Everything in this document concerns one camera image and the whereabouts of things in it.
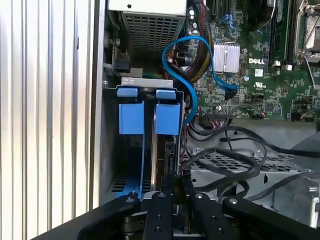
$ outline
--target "wire bundle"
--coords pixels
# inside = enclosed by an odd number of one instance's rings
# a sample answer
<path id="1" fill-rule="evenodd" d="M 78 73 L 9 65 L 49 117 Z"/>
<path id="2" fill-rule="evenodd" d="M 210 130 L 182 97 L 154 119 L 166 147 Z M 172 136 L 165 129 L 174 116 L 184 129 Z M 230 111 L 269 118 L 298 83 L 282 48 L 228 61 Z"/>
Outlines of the wire bundle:
<path id="1" fill-rule="evenodd" d="M 199 152 L 198 154 L 192 156 L 189 160 L 185 161 L 184 163 L 182 163 L 180 165 L 179 172 L 182 173 L 182 171 L 185 170 L 187 167 L 189 167 L 190 165 L 192 165 L 195 162 L 198 162 L 203 156 L 205 156 L 207 154 L 211 154 L 211 153 L 218 153 L 218 154 L 227 156 L 229 158 L 239 160 L 245 164 L 248 164 L 250 166 L 250 168 L 248 169 L 248 171 L 245 171 L 245 172 L 240 172 L 237 174 L 228 174 L 227 176 L 225 176 L 217 181 L 214 181 L 206 186 L 196 187 L 195 188 L 196 191 L 210 192 L 210 191 L 213 191 L 218 188 L 227 187 L 228 185 L 230 185 L 234 182 L 240 182 L 240 181 L 245 181 L 245 180 L 254 178 L 260 174 L 260 166 L 258 165 L 258 163 L 255 160 L 252 160 L 250 157 L 242 155 L 240 153 L 232 152 L 230 150 L 220 149 L 220 148 L 216 148 L 216 147 L 207 148 L 207 149 Z"/>
<path id="2" fill-rule="evenodd" d="M 209 14 L 206 6 L 202 1 L 192 1 L 192 7 L 197 21 L 199 35 L 203 37 L 209 44 L 209 49 L 214 52 L 212 32 L 209 23 Z M 196 83 L 201 76 L 208 70 L 210 66 L 210 52 L 203 42 L 199 42 L 197 46 L 197 55 L 192 65 L 186 69 L 187 76 L 192 83 Z"/>

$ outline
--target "chip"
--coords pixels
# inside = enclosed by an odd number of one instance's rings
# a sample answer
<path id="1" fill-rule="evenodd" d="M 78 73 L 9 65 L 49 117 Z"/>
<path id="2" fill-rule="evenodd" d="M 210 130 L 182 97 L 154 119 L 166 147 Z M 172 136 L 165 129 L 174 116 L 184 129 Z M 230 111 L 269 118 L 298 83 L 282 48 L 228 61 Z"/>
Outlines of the chip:
<path id="1" fill-rule="evenodd" d="M 234 96 L 234 97 L 232 98 L 232 100 L 231 100 L 231 103 L 232 103 L 233 105 L 239 105 L 239 103 L 240 103 L 240 98 L 239 98 L 238 96 Z"/>
<path id="2" fill-rule="evenodd" d="M 267 112 L 272 112 L 274 110 L 274 104 L 273 103 L 267 103 L 265 106 L 265 109 Z"/>

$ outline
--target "capacitor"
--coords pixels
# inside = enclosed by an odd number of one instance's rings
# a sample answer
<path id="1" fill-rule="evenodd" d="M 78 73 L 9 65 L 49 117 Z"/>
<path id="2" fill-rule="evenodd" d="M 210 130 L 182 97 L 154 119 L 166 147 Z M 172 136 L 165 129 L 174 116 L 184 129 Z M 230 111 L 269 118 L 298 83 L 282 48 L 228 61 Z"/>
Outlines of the capacitor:
<path id="1" fill-rule="evenodd" d="M 195 15 L 195 11 L 194 11 L 193 9 L 190 9 L 189 15 L 190 15 L 190 16 L 194 16 L 194 15 Z"/>
<path id="2" fill-rule="evenodd" d="M 195 11 L 193 9 L 189 11 L 189 19 L 191 20 L 195 19 Z"/>
<path id="3" fill-rule="evenodd" d="M 250 80 L 250 76 L 249 76 L 249 75 L 244 75 L 244 76 L 243 76 L 243 80 L 244 80 L 245 82 L 248 82 L 248 81 Z"/>

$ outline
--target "dell logo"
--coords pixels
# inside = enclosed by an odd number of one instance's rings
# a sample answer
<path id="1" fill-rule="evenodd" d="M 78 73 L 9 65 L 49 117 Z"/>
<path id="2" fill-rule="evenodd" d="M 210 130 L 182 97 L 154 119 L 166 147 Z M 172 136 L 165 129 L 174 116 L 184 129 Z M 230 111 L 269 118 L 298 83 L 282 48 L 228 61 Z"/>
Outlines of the dell logo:
<path id="1" fill-rule="evenodd" d="M 249 58 L 249 64 L 265 65 L 265 60 L 257 58 Z"/>

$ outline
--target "screw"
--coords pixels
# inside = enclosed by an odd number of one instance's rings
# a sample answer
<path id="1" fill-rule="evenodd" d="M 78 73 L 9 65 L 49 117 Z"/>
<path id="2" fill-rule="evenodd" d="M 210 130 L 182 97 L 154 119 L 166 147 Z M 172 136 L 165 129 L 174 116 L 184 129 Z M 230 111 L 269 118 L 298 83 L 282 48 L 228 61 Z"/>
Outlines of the screw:
<path id="1" fill-rule="evenodd" d="M 305 8 L 305 11 L 306 11 L 307 13 L 313 14 L 313 13 L 315 12 L 315 9 L 314 9 L 312 6 L 307 6 L 307 7 Z"/>
<path id="2" fill-rule="evenodd" d="M 160 234 L 160 233 L 162 232 L 162 229 L 157 226 L 157 227 L 154 229 L 154 231 L 155 231 L 157 234 Z"/>
<path id="3" fill-rule="evenodd" d="M 132 202 L 134 202 L 135 200 L 134 199 L 132 199 L 131 197 L 129 197 L 125 202 L 126 203 L 132 203 Z"/>
<path id="4" fill-rule="evenodd" d="M 248 82 L 250 80 L 250 76 L 249 75 L 244 75 L 243 76 L 243 80 Z"/>
<path id="5" fill-rule="evenodd" d="M 262 150 L 256 150 L 254 155 L 255 157 L 262 157 L 264 155 L 264 152 Z"/>
<path id="6" fill-rule="evenodd" d="M 220 106 L 220 105 L 216 106 L 216 107 L 215 107 L 215 110 L 221 111 L 221 110 L 222 110 L 222 106 Z"/>
<path id="7" fill-rule="evenodd" d="M 230 199 L 229 199 L 229 202 L 232 203 L 232 204 L 237 204 L 237 203 L 238 203 L 238 200 L 237 200 L 237 199 L 234 199 L 234 198 L 230 198 Z"/>
<path id="8" fill-rule="evenodd" d="M 202 199 L 204 196 L 201 193 L 197 193 L 195 195 L 195 197 L 198 198 L 198 199 Z"/>

